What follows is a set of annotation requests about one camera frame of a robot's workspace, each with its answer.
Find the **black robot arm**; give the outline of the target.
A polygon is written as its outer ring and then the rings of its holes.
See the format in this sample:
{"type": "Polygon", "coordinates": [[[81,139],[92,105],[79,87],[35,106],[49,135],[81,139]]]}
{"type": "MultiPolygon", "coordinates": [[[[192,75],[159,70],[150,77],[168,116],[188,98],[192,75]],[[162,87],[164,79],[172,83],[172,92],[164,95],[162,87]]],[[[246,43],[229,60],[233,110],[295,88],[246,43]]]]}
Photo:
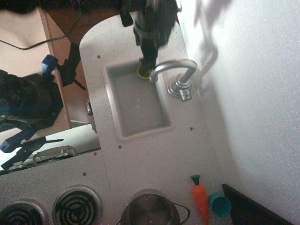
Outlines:
{"type": "Polygon", "coordinates": [[[178,7],[174,0],[119,0],[123,26],[133,25],[136,45],[141,48],[139,71],[149,73],[156,66],[158,50],[169,41],[178,7]]]}

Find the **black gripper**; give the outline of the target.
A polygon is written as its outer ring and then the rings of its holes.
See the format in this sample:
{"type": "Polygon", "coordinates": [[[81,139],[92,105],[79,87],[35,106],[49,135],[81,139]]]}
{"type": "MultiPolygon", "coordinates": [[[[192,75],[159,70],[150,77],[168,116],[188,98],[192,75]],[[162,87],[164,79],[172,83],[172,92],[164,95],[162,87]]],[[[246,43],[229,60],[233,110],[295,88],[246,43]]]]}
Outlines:
{"type": "Polygon", "coordinates": [[[159,36],[152,38],[140,38],[140,47],[142,50],[143,57],[141,59],[141,66],[144,70],[153,70],[156,66],[158,57],[158,49],[160,47],[159,36]]]}

